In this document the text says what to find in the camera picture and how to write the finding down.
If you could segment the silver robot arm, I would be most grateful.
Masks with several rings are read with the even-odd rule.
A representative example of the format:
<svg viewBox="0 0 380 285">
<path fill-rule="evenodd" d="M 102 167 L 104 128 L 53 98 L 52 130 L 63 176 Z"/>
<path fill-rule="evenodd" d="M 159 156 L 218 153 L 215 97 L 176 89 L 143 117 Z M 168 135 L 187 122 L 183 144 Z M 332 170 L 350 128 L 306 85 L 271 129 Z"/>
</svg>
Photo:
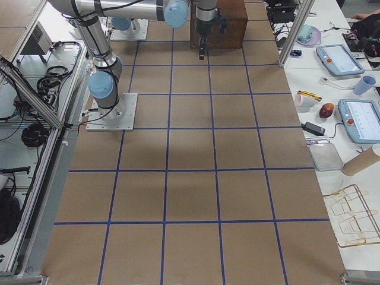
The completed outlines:
<svg viewBox="0 0 380 285">
<path fill-rule="evenodd" d="M 88 80 L 88 89 L 106 122 L 122 118 L 126 106 L 118 92 L 122 62 L 112 51 L 100 18 L 157 20 L 180 28 L 190 9 L 189 1 L 51 1 L 50 4 L 75 23 L 92 57 L 96 72 Z"/>
<path fill-rule="evenodd" d="M 133 33 L 137 33 L 141 28 L 139 21 L 136 18 L 112 17 L 111 24 L 117 30 L 132 30 Z"/>
</svg>

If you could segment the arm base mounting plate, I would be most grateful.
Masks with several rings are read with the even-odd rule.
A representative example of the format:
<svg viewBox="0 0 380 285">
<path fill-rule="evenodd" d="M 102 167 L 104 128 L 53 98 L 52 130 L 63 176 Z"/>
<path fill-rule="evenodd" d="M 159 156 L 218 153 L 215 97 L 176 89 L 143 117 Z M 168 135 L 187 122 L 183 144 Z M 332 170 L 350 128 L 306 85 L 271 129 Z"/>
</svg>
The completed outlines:
<svg viewBox="0 0 380 285">
<path fill-rule="evenodd" d="M 137 108 L 137 93 L 119 94 L 119 103 L 108 113 L 104 109 L 89 114 L 87 131 L 132 131 Z"/>
</svg>

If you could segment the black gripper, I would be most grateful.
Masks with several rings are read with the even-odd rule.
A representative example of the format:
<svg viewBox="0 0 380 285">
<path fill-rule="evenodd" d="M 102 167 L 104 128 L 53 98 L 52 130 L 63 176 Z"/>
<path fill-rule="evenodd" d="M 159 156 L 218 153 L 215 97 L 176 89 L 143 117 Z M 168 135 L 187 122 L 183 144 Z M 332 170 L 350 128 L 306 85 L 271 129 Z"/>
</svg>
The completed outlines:
<svg viewBox="0 0 380 285">
<path fill-rule="evenodd" d="M 198 55 L 199 60 L 205 58 L 207 50 L 207 36 L 211 33 L 214 21 L 214 11 L 197 11 L 196 12 L 196 31 L 199 37 Z"/>
</svg>

